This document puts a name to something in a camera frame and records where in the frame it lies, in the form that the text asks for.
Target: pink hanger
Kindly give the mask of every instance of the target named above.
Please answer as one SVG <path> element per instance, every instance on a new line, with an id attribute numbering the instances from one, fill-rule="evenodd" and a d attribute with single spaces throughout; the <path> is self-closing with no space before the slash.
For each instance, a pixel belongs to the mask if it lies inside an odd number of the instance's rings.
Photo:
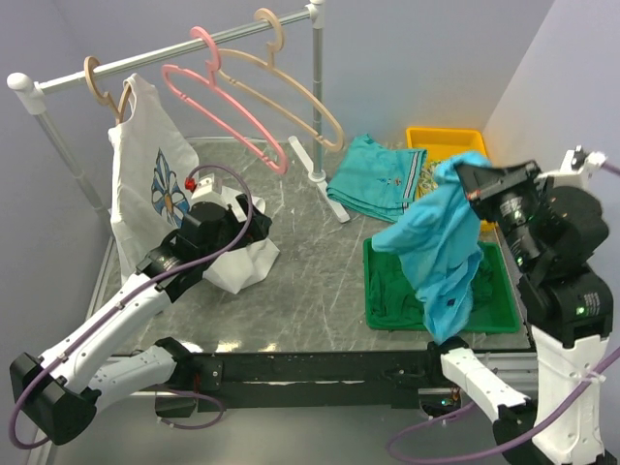
<path id="1" fill-rule="evenodd" d="M 282 147 L 277 142 L 277 140 L 273 138 L 271 133 L 263 126 L 263 124 L 261 124 L 261 122 L 258 119 L 256 119 L 256 117 L 252 113 L 250 113 L 250 111 L 248 111 L 242 104 L 240 104 L 237 100 L 235 100 L 233 97 L 227 94 L 224 90 L 218 87 L 215 81 L 215 73 L 217 73 L 219 69 L 222 67 L 222 58 L 220 57 L 220 52 L 217 46 L 215 45 L 215 42 L 211 38 L 211 36 L 199 26 L 193 27 L 192 30 L 190 31 L 190 35 L 194 39 L 198 39 L 198 38 L 203 39 L 206 45 L 211 50 L 211 53 L 213 54 L 213 61 L 206 60 L 206 70 L 208 72 L 209 79 L 199 75 L 198 73 L 192 70 L 187 70 L 185 68 L 179 68 L 176 65 L 164 65 L 162 67 L 162 72 L 164 73 L 164 81 L 166 82 L 166 85 L 168 86 L 168 88 L 172 91 L 174 95 L 176 95 L 183 102 L 188 104 L 190 107 L 193 107 L 194 109 L 198 110 L 205 116 L 209 117 L 219 127 L 226 130 L 228 133 L 232 134 L 235 139 L 237 139 L 239 142 L 241 142 L 243 145 L 249 148 L 252 152 L 254 152 L 254 154 L 257 157 L 259 157 L 261 160 L 263 160 L 266 163 L 266 165 L 270 167 L 272 170 L 274 170 L 278 174 L 284 174 L 285 172 L 287 172 L 287 169 L 289 168 L 289 158 L 287 157 L 286 153 L 284 153 L 284 150 L 282 150 Z M 187 95 L 185 95 L 183 92 L 178 90 L 172 83 L 170 76 L 169 76 L 170 74 L 183 75 L 187 78 L 191 78 L 199 82 L 200 84 L 204 85 L 205 87 L 213 91 L 215 94 L 220 96 L 222 99 L 224 99 L 234 109 L 237 109 L 243 116 L 245 116 L 246 119 L 248 119 L 261 132 L 261 134 L 263 134 L 264 138 L 269 143 L 269 145 L 271 145 L 275 149 L 275 152 L 278 155 L 278 162 L 280 163 L 280 165 L 278 165 L 276 162 L 274 162 L 269 157 L 267 157 L 263 153 L 263 151 L 260 150 L 255 144 L 246 140 L 238 131 L 236 131 L 231 126 L 229 126 L 227 123 L 222 121 L 215 114 L 213 114 L 208 109 L 204 108 L 202 105 L 200 105 L 199 103 L 197 103 L 196 101 L 192 100 Z"/>

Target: yellow tray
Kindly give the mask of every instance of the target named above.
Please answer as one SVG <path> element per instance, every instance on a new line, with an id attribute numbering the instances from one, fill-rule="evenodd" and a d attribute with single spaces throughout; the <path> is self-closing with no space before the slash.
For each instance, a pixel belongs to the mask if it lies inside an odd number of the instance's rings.
<path id="1" fill-rule="evenodd" d="M 480 131 L 473 129 L 407 128 L 407 146 L 425 148 L 426 164 L 447 160 L 469 150 L 478 150 L 488 158 Z M 492 231 L 493 223 L 482 222 L 483 231 Z"/>

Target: green plastic bin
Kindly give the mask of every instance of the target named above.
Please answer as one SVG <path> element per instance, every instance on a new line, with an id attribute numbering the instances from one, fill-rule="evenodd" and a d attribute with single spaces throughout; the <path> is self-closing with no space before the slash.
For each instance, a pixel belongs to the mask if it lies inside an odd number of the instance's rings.
<path id="1" fill-rule="evenodd" d="M 370 279 L 373 271 L 375 270 L 375 266 L 377 266 L 377 263 L 381 264 L 382 268 L 379 270 L 380 273 L 381 270 L 388 269 L 389 272 L 397 272 L 402 274 L 402 268 L 400 265 L 400 260 L 397 256 L 382 252 L 375 252 L 372 250 L 371 242 L 372 239 L 368 238 L 364 240 L 363 246 L 366 322 L 368 326 L 373 329 L 426 330 L 426 327 L 423 324 L 422 313 L 414 307 L 411 307 L 410 311 L 407 311 L 406 309 L 404 310 L 407 312 L 404 320 L 408 323 L 395 321 L 393 317 L 390 319 L 385 319 L 384 322 L 378 322 L 377 320 L 382 317 L 372 315 Z M 512 297 L 511 282 L 508 277 L 508 273 L 506 272 L 500 247 L 492 242 L 479 242 L 479 246 L 493 270 L 493 275 L 491 277 L 493 292 L 490 301 L 486 303 L 483 308 L 477 308 L 475 303 L 469 323 L 463 330 L 485 333 L 517 332 L 519 331 L 521 323 L 514 304 L 514 298 Z M 401 311 L 397 315 L 402 316 L 403 314 L 404 312 Z"/>

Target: tan hanger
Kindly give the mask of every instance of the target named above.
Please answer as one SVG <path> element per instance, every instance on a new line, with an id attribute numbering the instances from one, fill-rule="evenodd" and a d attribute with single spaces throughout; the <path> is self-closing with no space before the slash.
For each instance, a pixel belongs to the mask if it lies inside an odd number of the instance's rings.
<path id="1" fill-rule="evenodd" d="M 99 91 L 97 86 L 95 85 L 95 79 L 93 78 L 93 70 L 97 68 L 101 63 L 94 56 L 87 56 L 84 60 L 84 74 L 86 75 L 86 85 L 88 85 L 88 89 L 90 93 L 93 94 L 97 102 L 99 102 L 104 107 L 109 107 L 114 113 L 114 119 L 116 120 L 116 125 L 119 125 L 123 122 L 125 117 L 125 108 L 127 107 L 127 103 L 129 102 L 129 96 L 132 94 L 132 88 L 129 84 L 125 84 L 123 88 L 123 93 L 120 95 L 120 100 L 118 101 L 118 105 L 112 99 L 112 96 L 109 92 L 102 93 Z"/>
<path id="2" fill-rule="evenodd" d="M 244 51 L 231 50 L 227 48 L 220 48 L 220 54 L 222 56 L 231 56 L 231 57 L 240 58 L 241 60 L 252 63 L 258 66 L 259 68 L 262 68 L 270 72 L 272 75 L 276 76 L 277 78 L 280 78 L 281 80 L 285 81 L 288 85 L 293 87 L 307 101 L 309 101 L 312 104 L 312 106 L 316 110 L 318 110 L 319 113 L 323 116 L 323 118 L 326 119 L 327 122 L 331 125 L 331 127 L 333 128 L 336 134 L 336 142 L 331 142 L 329 140 L 324 139 L 324 137 L 319 135 L 319 133 L 317 133 L 317 131 L 315 131 L 308 123 L 301 120 L 299 117 L 295 116 L 290 111 L 283 108 L 281 105 L 267 98 L 265 95 L 263 95 L 259 91 L 254 90 L 253 88 L 244 84 L 243 82 L 239 82 L 238 80 L 233 79 L 232 77 L 228 76 L 221 69 L 219 71 L 220 76 L 223 79 L 225 79 L 229 84 L 235 87 L 238 87 L 245 93 L 253 96 L 254 98 L 258 99 L 264 104 L 272 107 L 273 109 L 281 113 L 283 116 L 293 121 L 294 124 L 296 124 L 301 129 L 303 129 L 304 131 L 312 135 L 312 137 L 315 140 L 317 140 L 326 150 L 329 150 L 331 152 L 338 152 L 342 150 L 342 147 L 344 147 L 344 144 L 345 144 L 345 133 L 342 130 L 342 127 L 340 126 L 336 118 L 333 117 L 333 115 L 329 112 L 326 106 L 323 105 L 314 95 L 312 95 L 312 93 L 308 89 L 306 89 L 298 81 L 296 81 L 295 79 L 293 79 L 292 77 L 290 77 L 289 75 L 287 75 L 286 73 L 280 71 L 279 69 L 275 67 L 275 54 L 278 51 L 280 51 L 282 47 L 284 46 L 284 30 L 282 28 L 282 24 L 280 24 L 280 21 L 278 20 L 278 17 L 272 11 L 268 10 L 267 8 L 261 8 L 254 13 L 254 19 L 255 20 L 264 19 L 267 22 L 269 22 L 269 24 L 271 24 L 271 27 L 273 27 L 275 34 L 276 34 L 276 42 L 267 42 L 267 61 L 264 62 L 262 61 L 262 59 L 254 55 L 251 55 L 249 53 L 246 53 Z"/>

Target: lavender wall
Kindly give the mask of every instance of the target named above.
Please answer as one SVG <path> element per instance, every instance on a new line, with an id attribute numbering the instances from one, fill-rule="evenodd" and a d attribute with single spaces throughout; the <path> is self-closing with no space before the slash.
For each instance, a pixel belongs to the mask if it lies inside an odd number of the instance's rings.
<path id="1" fill-rule="evenodd" d="M 583 144 L 620 164 L 618 131 L 618 44 L 620 3 L 615 0 L 556 0 L 485 130 L 495 160 L 536 159 L 544 170 L 559 167 L 567 149 Z M 606 172 L 590 188 L 601 200 L 611 233 L 590 261 L 620 299 L 620 183 Z M 620 312 L 615 312 L 616 320 Z M 620 344 L 618 324 L 609 352 Z M 601 427 L 605 445 L 617 455 L 620 366 L 603 385 Z"/>
<path id="2" fill-rule="evenodd" d="M 48 1 L 11 2 L 0 15 L 0 76 L 24 72 L 55 78 L 78 69 L 83 52 Z M 48 109 L 109 202 L 109 116 L 85 89 L 53 96 Z M 40 127 L 0 86 L 0 462 L 25 453 L 7 439 L 13 408 L 9 364 L 23 351 L 38 355 L 83 320 L 108 238 Z M 22 422 L 21 439 L 34 428 Z"/>
<path id="3" fill-rule="evenodd" d="M 188 38 L 201 25 L 217 32 L 252 21 L 267 7 L 278 15 L 301 9 L 307 0 L 53 0 L 81 46 L 102 62 L 166 47 Z M 327 0 L 325 25 L 325 102 L 349 137 L 370 132 L 380 139 L 403 138 L 410 125 L 482 129 L 497 105 L 552 0 Z M 311 86 L 309 21 L 285 28 L 287 42 L 277 57 L 281 67 Z M 271 31 L 228 43 L 264 56 Z M 208 52 L 172 62 L 201 70 Z M 248 64 L 224 62 L 232 76 L 311 120 L 311 110 L 264 72 Z M 161 87 L 160 65 L 139 71 L 161 88 L 164 106 L 186 136 L 220 134 L 202 117 Z M 120 88 L 119 78 L 107 79 Z M 255 135 L 238 115 L 187 83 L 188 93 L 217 108 L 227 121 Z M 296 128 L 232 90 L 279 139 Z"/>

